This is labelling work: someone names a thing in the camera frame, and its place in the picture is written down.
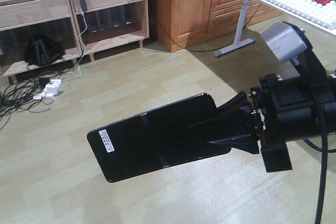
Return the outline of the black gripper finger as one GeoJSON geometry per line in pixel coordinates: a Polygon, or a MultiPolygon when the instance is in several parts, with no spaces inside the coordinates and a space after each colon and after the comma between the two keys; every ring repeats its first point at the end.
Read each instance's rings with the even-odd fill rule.
{"type": "Polygon", "coordinates": [[[249,112],[249,102],[245,91],[239,92],[228,102],[217,108],[218,114],[231,113],[239,110],[249,112]]]}
{"type": "Polygon", "coordinates": [[[187,128],[192,143],[219,149],[235,148],[258,154],[258,137],[251,110],[237,108],[227,110],[187,128]]]}

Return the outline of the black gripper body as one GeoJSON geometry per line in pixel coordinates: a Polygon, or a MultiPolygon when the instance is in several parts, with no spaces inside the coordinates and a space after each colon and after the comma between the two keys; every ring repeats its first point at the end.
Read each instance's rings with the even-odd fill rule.
{"type": "Polygon", "coordinates": [[[261,155],[266,172],[281,172],[292,169],[284,134],[281,130],[271,90],[278,78],[272,73],[259,79],[260,86],[250,89],[253,108],[258,112],[257,129],[261,155]]]}

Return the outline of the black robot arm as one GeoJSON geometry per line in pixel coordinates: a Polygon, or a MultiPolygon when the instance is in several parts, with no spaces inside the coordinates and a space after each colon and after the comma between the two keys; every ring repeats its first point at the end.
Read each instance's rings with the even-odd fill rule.
{"type": "Polygon", "coordinates": [[[267,172],[292,168],[287,143],[335,132],[335,79],[313,51],[299,55],[294,78],[260,78],[249,93],[240,92],[216,113],[191,124],[197,143],[261,154],[267,172]]]}

